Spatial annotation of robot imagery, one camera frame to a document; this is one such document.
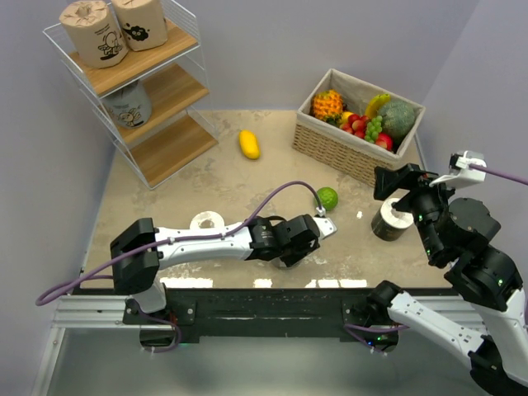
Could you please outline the green bumpy citrus fruit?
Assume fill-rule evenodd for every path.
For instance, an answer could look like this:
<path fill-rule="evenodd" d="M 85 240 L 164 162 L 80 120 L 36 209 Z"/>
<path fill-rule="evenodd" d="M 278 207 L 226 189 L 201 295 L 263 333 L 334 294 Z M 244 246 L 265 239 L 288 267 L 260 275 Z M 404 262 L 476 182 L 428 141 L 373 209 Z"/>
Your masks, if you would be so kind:
<path fill-rule="evenodd" d="M 317 190 L 318 198 L 320 199 L 323 208 L 326 211 L 332 211 L 337 207 L 338 194 L 331 187 L 322 187 Z"/>

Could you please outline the white and grey towel roll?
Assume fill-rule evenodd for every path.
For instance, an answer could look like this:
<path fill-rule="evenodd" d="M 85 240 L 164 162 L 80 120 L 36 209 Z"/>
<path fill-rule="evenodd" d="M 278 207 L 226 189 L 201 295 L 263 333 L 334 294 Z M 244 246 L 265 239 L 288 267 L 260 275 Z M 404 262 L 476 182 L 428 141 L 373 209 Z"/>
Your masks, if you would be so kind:
<path fill-rule="evenodd" d="M 191 220 L 190 229 L 212 229 L 223 228 L 224 218 L 214 211 L 203 211 L 196 214 Z"/>

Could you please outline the grey paper towel roll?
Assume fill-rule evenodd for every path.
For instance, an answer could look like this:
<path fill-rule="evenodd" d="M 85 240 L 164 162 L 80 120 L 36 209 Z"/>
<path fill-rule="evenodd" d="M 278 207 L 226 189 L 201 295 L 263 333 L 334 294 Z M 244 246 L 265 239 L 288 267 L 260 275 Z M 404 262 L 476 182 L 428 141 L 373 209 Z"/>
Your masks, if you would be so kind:
<path fill-rule="evenodd" d="M 114 122 L 134 129 L 145 124 L 152 115 L 152 103 L 140 81 L 132 82 L 102 99 Z"/>

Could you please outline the brown roll with black print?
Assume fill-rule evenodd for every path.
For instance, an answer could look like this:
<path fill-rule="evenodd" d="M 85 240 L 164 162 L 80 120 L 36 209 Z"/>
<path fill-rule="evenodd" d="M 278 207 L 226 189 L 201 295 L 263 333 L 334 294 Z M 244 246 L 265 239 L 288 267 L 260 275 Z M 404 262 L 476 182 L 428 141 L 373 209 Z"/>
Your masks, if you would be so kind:
<path fill-rule="evenodd" d="M 159 0 L 112 0 L 111 4 L 133 51 L 150 50 L 167 42 L 167 25 Z"/>

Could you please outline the brown paper towel roll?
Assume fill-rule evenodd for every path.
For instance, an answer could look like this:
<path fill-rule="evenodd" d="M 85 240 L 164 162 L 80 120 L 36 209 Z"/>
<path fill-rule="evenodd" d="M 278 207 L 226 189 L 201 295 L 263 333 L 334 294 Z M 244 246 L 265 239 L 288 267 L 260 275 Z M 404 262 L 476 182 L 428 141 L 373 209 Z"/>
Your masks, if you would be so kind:
<path fill-rule="evenodd" d="M 122 32 L 104 1 L 76 1 L 60 14 L 79 58 L 92 68 L 109 68 L 128 54 Z"/>

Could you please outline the dark grey towel roll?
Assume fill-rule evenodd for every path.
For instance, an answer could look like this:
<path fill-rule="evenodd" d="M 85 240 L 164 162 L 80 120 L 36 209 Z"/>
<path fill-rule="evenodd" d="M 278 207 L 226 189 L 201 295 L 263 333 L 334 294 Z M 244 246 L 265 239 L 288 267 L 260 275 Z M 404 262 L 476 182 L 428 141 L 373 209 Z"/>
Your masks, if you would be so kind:
<path fill-rule="evenodd" d="M 293 262 L 293 261 L 284 261 L 282 260 L 281 258 L 277 258 L 274 260 L 274 266 L 280 270 L 292 270 L 296 267 L 298 267 L 301 263 L 303 262 L 302 259 L 296 261 L 296 262 Z"/>

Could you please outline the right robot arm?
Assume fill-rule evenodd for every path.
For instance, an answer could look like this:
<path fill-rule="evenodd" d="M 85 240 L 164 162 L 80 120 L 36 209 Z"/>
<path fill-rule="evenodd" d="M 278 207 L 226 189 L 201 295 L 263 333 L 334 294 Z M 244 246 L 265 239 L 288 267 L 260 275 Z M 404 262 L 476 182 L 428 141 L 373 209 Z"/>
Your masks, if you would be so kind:
<path fill-rule="evenodd" d="M 428 263 L 444 268 L 445 279 L 474 308 L 486 334 L 465 328 L 421 305 L 408 292 L 384 280 L 366 299 L 378 324 L 390 319 L 419 332 L 468 369 L 472 380 L 491 395 L 527 393 L 526 293 L 515 262 L 491 245 L 501 225 L 479 200 L 454 199 L 462 172 L 443 177 L 407 164 L 398 170 L 375 168 L 374 198 L 396 190 L 407 193 L 394 208 L 409 213 Z"/>

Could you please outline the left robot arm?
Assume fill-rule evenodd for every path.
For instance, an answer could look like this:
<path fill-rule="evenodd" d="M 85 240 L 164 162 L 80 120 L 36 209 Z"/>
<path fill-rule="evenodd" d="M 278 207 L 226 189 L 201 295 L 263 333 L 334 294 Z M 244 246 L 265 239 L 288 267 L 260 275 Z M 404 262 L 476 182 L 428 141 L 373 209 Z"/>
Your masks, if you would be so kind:
<path fill-rule="evenodd" d="M 163 323 L 171 304 L 157 279 L 159 271 L 219 259 L 278 261 L 291 268 L 336 231 L 329 218 L 309 214 L 276 223 L 257 216 L 202 230 L 156 228 L 152 219 L 139 219 L 111 243 L 113 290 L 135 300 L 151 323 Z"/>

